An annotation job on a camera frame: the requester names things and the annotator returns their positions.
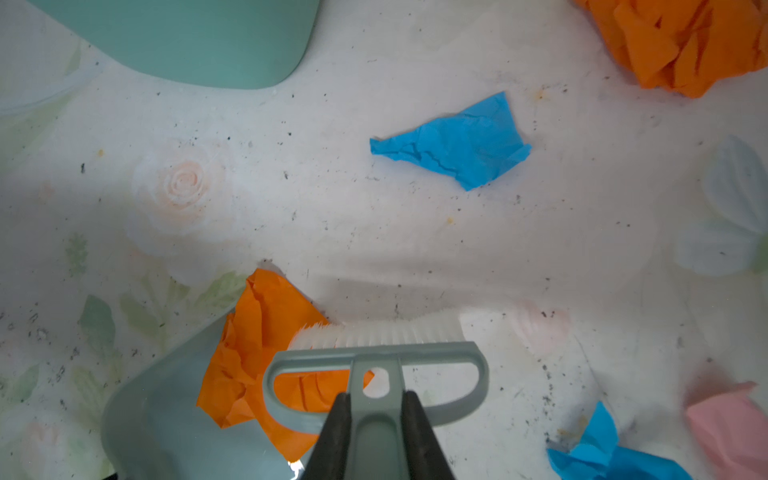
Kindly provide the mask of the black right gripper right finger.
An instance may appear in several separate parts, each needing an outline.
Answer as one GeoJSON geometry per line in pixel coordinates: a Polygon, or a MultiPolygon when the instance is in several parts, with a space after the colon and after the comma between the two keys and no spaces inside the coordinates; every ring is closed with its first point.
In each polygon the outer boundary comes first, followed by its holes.
{"type": "Polygon", "coordinates": [[[411,480],[455,480],[418,395],[406,391],[401,427],[411,480]]]}

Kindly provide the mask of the small blue paper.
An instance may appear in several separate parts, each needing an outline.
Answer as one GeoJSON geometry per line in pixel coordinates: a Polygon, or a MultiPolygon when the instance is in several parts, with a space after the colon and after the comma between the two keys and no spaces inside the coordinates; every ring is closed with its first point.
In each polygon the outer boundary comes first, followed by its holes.
{"type": "Polygon", "coordinates": [[[549,464],[564,480],[692,480],[677,462],[621,447],[618,430],[598,402],[578,444],[569,452],[548,449],[549,464]]]}

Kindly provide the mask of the grey-green plastic dustpan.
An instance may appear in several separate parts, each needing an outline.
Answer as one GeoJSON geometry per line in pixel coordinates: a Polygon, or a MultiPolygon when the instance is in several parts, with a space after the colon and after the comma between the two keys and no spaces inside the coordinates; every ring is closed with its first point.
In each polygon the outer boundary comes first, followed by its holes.
{"type": "Polygon", "coordinates": [[[121,385],[102,415],[102,446],[117,479],[296,479],[249,421],[220,428],[197,405],[224,319],[201,329],[121,385]]]}

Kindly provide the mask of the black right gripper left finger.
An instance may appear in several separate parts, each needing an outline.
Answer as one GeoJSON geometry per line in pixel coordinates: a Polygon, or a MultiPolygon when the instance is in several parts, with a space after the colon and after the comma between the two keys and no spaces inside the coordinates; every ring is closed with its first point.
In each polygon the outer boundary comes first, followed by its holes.
{"type": "Polygon", "coordinates": [[[345,478],[351,428],[351,395],[342,392],[336,396],[301,480],[345,478]]]}

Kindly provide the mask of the grey-green hand brush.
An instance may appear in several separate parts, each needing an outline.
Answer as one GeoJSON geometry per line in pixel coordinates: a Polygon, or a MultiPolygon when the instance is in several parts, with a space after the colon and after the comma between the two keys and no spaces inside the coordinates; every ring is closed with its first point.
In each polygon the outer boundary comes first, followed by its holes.
{"type": "Polygon", "coordinates": [[[466,339],[459,318],[447,311],[411,320],[364,320],[300,330],[266,368],[263,397],[270,416],[296,432],[319,437],[327,413],[300,411],[279,399],[276,381],[287,374],[346,371],[352,428],[344,479],[410,479],[401,427],[404,368],[467,364],[478,374],[464,396],[422,404],[434,429],[462,420],[484,402],[489,367],[477,344],[466,339]]]}

